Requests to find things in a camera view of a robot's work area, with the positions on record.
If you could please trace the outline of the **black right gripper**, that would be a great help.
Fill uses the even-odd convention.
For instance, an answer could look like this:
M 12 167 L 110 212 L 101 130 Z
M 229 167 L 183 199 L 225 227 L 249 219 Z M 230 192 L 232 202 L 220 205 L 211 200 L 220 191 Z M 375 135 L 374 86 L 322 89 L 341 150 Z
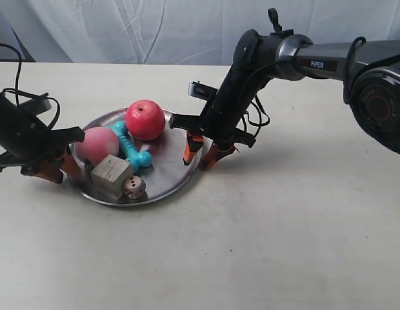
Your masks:
M 219 160 L 236 151 L 234 143 L 252 147 L 255 136 L 237 128 L 237 124 L 253 103 L 254 94 L 236 93 L 190 93 L 190 97 L 202 99 L 205 105 L 199 115 L 173 113 L 169 119 L 171 129 L 186 130 L 183 154 L 185 166 L 204 145 L 204 137 L 213 142 L 209 151 L 199 162 L 199 169 L 210 170 Z

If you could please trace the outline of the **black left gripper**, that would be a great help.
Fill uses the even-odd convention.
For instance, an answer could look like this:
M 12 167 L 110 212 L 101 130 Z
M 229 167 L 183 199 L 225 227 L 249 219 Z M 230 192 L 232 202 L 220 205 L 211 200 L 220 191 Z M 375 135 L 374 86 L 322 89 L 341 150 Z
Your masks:
M 49 125 L 29 114 L 20 118 L 0 117 L 0 146 L 6 150 L 0 154 L 0 172 L 7 167 L 20 167 L 23 176 L 56 184 L 63 182 L 63 172 L 71 178 L 81 177 L 70 144 L 84 141 L 85 132 L 80 127 L 53 129 L 59 112 L 57 107 Z

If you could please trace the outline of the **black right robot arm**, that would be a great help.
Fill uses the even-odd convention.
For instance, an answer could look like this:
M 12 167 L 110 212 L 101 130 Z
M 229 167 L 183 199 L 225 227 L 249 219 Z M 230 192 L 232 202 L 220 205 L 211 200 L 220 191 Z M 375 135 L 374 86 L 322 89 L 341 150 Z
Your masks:
M 205 100 L 197 116 L 173 114 L 171 128 L 186 131 L 183 162 L 188 165 L 209 138 L 212 145 L 199 168 L 208 170 L 235 151 L 251 147 L 255 136 L 238 123 L 257 94 L 272 79 L 334 79 L 343 84 L 343 100 L 360 128 L 384 147 L 400 154 L 400 40 L 315 44 L 291 30 L 262 36 L 246 31 L 235 48 L 232 65 L 219 88 L 193 82 L 192 97 Z

